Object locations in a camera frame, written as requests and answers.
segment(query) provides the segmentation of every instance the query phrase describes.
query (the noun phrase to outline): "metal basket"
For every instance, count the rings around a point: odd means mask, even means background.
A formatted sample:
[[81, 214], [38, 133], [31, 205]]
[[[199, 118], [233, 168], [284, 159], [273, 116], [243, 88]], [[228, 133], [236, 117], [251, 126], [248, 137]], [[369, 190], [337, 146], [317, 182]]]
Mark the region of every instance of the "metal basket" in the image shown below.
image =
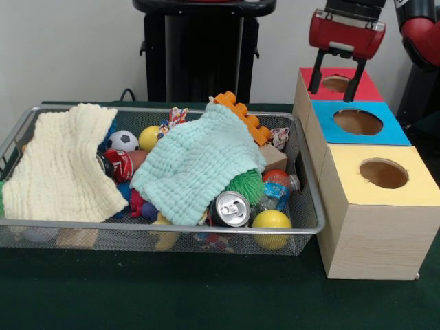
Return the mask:
[[[35, 122], [41, 113], [67, 111], [70, 106], [41, 105], [29, 109], [17, 122], [11, 134], [0, 147], [0, 179], [7, 180], [21, 158], [21, 147], [33, 136]], [[168, 109], [118, 108], [118, 129], [126, 129], [138, 136], [145, 128], [167, 119]], [[187, 120], [196, 120], [203, 111], [190, 110]], [[129, 212], [120, 218], [103, 223], [77, 223], [65, 221], [28, 221], [0, 218], [0, 247], [7, 248], [76, 248], [91, 250], [157, 251], [157, 243], [176, 239], [169, 251], [220, 252], [238, 254], [299, 255], [313, 234], [324, 228], [325, 214], [317, 189], [309, 151], [299, 120], [287, 113], [254, 112], [263, 126], [270, 129], [289, 127], [291, 130], [285, 152], [289, 158], [288, 173], [297, 173], [301, 192], [291, 195], [285, 214], [293, 229], [219, 228], [207, 226], [162, 226], [140, 223], [130, 218]], [[18, 226], [29, 227], [29, 232], [42, 232], [46, 242], [36, 243], [15, 234]], [[45, 228], [57, 228], [48, 234]], [[268, 250], [257, 244], [255, 235], [276, 242], [287, 239], [280, 249]]]

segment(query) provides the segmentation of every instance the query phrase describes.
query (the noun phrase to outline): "cable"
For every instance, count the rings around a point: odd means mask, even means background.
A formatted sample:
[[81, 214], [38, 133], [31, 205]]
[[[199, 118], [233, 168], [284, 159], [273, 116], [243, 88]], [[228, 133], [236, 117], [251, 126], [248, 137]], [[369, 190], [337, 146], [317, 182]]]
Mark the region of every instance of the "cable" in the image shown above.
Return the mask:
[[129, 88], [124, 89], [124, 91], [122, 92], [122, 95], [121, 95], [119, 101], [123, 101], [124, 98], [125, 98], [125, 94], [127, 94], [127, 93], [130, 93], [131, 100], [132, 100], [133, 102], [136, 102], [135, 94], [134, 94], [133, 91], [132, 91], [131, 89], [129, 89]]

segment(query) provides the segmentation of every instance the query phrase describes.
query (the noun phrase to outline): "orange lego block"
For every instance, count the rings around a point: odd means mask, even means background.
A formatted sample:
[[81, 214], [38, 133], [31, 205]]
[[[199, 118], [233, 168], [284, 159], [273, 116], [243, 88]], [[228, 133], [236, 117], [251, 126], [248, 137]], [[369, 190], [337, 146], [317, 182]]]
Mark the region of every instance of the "orange lego block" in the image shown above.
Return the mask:
[[251, 133], [254, 141], [259, 145], [263, 146], [267, 143], [267, 140], [270, 139], [270, 130], [267, 127], [260, 127], [259, 119], [255, 115], [248, 115], [248, 108], [243, 103], [237, 103], [237, 98], [234, 93], [227, 91], [226, 93], [220, 93], [216, 96], [214, 101], [220, 105], [224, 105], [225, 107], [231, 109], [233, 113], [235, 113], [247, 126], [247, 129]]

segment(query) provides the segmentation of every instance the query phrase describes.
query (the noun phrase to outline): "yellow tennis ball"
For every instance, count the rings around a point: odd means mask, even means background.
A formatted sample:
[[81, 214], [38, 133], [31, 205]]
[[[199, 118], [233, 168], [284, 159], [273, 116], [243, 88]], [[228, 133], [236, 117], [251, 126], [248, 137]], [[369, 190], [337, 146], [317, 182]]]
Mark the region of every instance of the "yellow tennis ball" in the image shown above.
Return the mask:
[[145, 150], [149, 153], [157, 143], [158, 134], [158, 126], [150, 126], [143, 130], [142, 133], [139, 135], [139, 147], [141, 148], [141, 150]]
[[[256, 216], [253, 228], [292, 228], [289, 218], [277, 210], [266, 210]], [[289, 235], [255, 234], [259, 246], [268, 250], [278, 250], [287, 244]]]

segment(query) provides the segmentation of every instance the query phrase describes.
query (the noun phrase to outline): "light blue muslin cloth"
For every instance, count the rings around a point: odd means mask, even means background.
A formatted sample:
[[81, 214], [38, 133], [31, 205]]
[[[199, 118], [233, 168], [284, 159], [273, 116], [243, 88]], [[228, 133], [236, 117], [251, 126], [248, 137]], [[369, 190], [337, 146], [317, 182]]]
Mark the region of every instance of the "light blue muslin cloth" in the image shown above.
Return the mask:
[[131, 187], [174, 225], [195, 226], [234, 177], [265, 166], [246, 125], [229, 108], [210, 103], [200, 119], [159, 140]]

